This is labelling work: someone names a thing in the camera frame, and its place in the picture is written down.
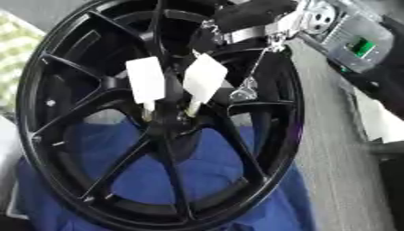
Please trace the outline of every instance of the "yellow checkered fabric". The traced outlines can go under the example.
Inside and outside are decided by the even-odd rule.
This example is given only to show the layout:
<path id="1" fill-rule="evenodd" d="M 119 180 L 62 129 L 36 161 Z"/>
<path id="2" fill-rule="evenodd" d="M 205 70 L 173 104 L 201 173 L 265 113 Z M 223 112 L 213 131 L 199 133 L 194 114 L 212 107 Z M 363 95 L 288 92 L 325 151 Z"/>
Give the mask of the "yellow checkered fabric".
<path id="1" fill-rule="evenodd" d="M 23 67 L 44 32 L 0 10 L 0 107 L 13 112 Z"/>

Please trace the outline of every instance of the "gray floor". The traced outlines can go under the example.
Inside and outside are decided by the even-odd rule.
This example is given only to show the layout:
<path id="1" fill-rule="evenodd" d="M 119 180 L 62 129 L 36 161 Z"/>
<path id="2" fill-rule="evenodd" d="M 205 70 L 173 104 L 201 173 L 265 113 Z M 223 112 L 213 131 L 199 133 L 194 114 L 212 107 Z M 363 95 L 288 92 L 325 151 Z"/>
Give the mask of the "gray floor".
<path id="1" fill-rule="evenodd" d="M 86 0 L 0 0 L 0 7 L 48 31 Z M 401 6 L 372 2 L 379 12 L 399 16 Z M 293 44 L 307 103 L 307 125 L 298 164 L 323 231 L 391 231 L 390 212 L 375 160 L 361 144 L 339 77 L 323 57 Z"/>

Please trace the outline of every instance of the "white foam block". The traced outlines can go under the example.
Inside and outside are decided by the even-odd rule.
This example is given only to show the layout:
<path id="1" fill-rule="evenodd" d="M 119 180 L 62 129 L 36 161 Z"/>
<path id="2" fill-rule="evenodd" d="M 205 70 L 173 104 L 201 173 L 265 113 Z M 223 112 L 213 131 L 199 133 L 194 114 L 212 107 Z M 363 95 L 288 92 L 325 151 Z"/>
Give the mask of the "white foam block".
<path id="1" fill-rule="evenodd" d="M 185 71 L 184 89 L 194 101 L 206 104 L 222 86 L 228 69 L 207 54 L 202 54 Z"/>
<path id="2" fill-rule="evenodd" d="M 126 69 L 136 104 L 165 97 L 165 78 L 157 57 L 129 60 Z"/>

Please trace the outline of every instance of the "blue cloth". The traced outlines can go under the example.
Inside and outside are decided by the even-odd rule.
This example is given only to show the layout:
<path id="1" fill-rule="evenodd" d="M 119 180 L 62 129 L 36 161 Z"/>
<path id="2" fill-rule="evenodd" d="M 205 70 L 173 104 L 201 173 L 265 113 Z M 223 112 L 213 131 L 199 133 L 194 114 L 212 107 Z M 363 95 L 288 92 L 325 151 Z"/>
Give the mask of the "blue cloth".
<path id="1" fill-rule="evenodd" d="M 253 147 L 253 130 L 240 132 Z M 120 154 L 135 142 L 139 133 L 128 122 L 119 125 L 80 125 L 71 133 L 71 150 L 85 172 L 93 179 L 101 176 Z M 200 144 L 191 158 L 179 164 L 186 193 L 200 199 L 226 188 L 243 175 L 243 165 L 223 138 L 213 130 L 204 130 Z M 62 207 L 42 186 L 36 172 L 26 162 L 18 167 L 23 209 L 39 231 L 101 231 Z M 113 192 L 123 198 L 150 204 L 174 202 L 170 182 L 162 165 L 150 156 L 141 158 L 113 185 Z M 279 187 L 261 205 L 236 219 L 224 230 L 243 231 L 313 231 L 307 192 L 295 166 Z"/>

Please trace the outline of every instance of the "black alloy wheel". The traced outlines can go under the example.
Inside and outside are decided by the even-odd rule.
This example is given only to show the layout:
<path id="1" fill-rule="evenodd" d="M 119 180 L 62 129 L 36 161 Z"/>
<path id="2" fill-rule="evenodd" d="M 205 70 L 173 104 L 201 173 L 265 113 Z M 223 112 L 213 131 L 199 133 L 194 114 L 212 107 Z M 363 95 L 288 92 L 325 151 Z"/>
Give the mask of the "black alloy wheel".
<path id="1" fill-rule="evenodd" d="M 298 150 L 304 101 L 291 51 L 268 54 L 257 70 L 259 98 L 229 102 L 265 46 L 264 38 L 227 43 L 211 55 L 227 68 L 228 87 L 196 118 L 183 110 L 188 93 L 180 87 L 191 36 L 219 0 L 97 0 L 56 26 L 32 55 L 23 73 L 17 119 L 30 164 L 61 203 L 112 230 L 210 230 L 263 202 L 279 184 Z M 133 102 L 125 62 L 157 56 L 167 79 L 167 97 L 152 122 Z M 66 133 L 88 116 L 114 109 L 142 135 L 98 179 L 91 179 L 69 153 Z M 232 119 L 248 115 L 254 134 L 247 147 Z M 204 129 L 221 134 L 243 164 L 243 175 L 214 195 L 188 198 L 178 164 L 192 154 Z M 122 198 L 114 181 L 149 152 L 160 162 L 175 195 L 172 205 Z"/>

